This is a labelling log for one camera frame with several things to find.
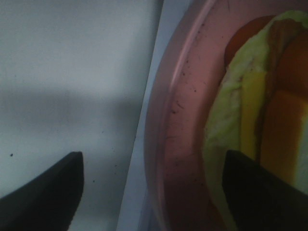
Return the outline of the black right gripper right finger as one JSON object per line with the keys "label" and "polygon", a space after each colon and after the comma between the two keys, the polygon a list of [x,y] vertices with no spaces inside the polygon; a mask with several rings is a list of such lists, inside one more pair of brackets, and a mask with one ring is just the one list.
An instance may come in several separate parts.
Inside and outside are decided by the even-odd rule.
{"label": "black right gripper right finger", "polygon": [[222,187],[240,231],[308,229],[308,196],[239,151],[226,152]]}

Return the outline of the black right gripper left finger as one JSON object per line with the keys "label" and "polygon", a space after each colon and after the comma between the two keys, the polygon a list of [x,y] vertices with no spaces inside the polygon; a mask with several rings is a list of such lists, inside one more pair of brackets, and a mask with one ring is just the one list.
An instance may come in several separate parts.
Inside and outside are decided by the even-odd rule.
{"label": "black right gripper left finger", "polygon": [[71,152],[0,200],[2,231],[66,231],[84,189],[82,152]]}

